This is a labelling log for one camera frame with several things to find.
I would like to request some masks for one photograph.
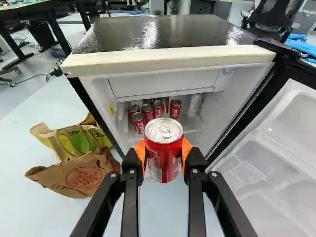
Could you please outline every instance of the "red soda can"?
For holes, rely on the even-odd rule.
[[[133,124],[132,115],[133,115],[133,113],[136,113],[136,112],[140,112],[138,105],[130,105],[128,107],[128,119],[129,119],[131,124]]]
[[[144,133],[144,127],[145,127],[145,123],[144,123],[144,115],[140,112],[135,112],[132,114],[132,121],[133,121],[133,125],[135,128],[135,131],[138,134],[143,134]]]
[[[151,104],[144,104],[142,106],[142,112],[144,114],[145,124],[154,119],[154,112]]]
[[[182,125],[171,118],[156,118],[146,125],[144,141],[152,178],[161,183],[175,179],[181,158]]]
[[[177,119],[180,115],[181,100],[171,100],[170,102],[170,118]]]
[[[160,100],[155,100],[153,102],[153,110],[154,110],[154,117],[161,118],[163,115],[163,102]]]
[[[164,113],[169,113],[169,97],[161,97],[160,99],[163,102],[164,105]]]

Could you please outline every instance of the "can lid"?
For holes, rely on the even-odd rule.
[[[138,111],[139,110],[139,106],[138,105],[130,105],[129,107],[128,107],[128,110],[130,111],[130,112],[136,112],[136,111]]]
[[[163,107],[163,102],[161,100],[155,100],[153,103],[154,108],[160,108]]]
[[[159,144],[168,144],[178,140],[183,134],[182,125],[172,118],[156,118],[145,127],[149,140]]]
[[[173,105],[181,105],[181,100],[173,99],[173,100],[171,100],[171,103],[172,103]]]
[[[143,104],[143,106],[142,106],[142,111],[148,112],[148,111],[150,111],[150,110],[152,110],[151,104]]]
[[[132,121],[141,121],[144,118],[143,113],[136,112],[132,114]]]

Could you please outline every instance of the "blue object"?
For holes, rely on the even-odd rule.
[[[313,57],[316,57],[316,46],[314,45],[311,45],[305,42],[292,40],[292,39],[286,40],[284,44],[290,46],[291,48],[299,50],[301,52],[308,53],[312,55]]]
[[[310,63],[316,63],[316,59],[314,58],[306,58],[305,61],[310,62]]]
[[[65,52],[61,48],[52,48],[50,51],[51,56],[54,58],[67,58]]]
[[[288,40],[303,40],[303,41],[307,40],[306,36],[302,34],[290,34],[290,36],[287,39]]]

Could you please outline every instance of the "paper bag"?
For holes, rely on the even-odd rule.
[[[37,166],[25,173],[25,177],[70,198],[92,196],[105,175],[120,172],[120,164],[106,148],[101,154],[86,155],[52,165]]]
[[[33,126],[30,133],[51,148],[60,161],[81,157],[89,151],[98,154],[112,144],[89,114],[74,126],[51,130],[42,122]]]

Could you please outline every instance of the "fridge hinge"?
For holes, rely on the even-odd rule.
[[[291,47],[273,39],[257,39],[254,44],[277,53],[279,57],[276,58],[296,60],[302,56],[300,51],[292,49]]]

